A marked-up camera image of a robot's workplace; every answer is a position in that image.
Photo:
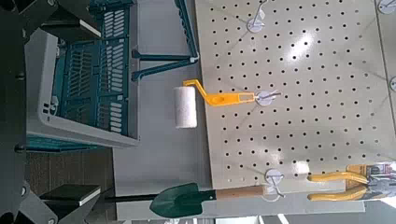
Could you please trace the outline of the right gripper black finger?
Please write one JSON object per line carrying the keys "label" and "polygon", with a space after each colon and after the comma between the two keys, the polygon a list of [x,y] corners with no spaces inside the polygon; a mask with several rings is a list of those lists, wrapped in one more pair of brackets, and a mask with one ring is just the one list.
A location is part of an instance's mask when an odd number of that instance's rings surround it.
{"label": "right gripper black finger", "polygon": [[57,9],[40,26],[58,38],[101,38],[90,0],[54,0]]}
{"label": "right gripper black finger", "polygon": [[100,198],[97,185],[64,184],[40,196],[58,218],[57,224],[85,224],[86,216]]}

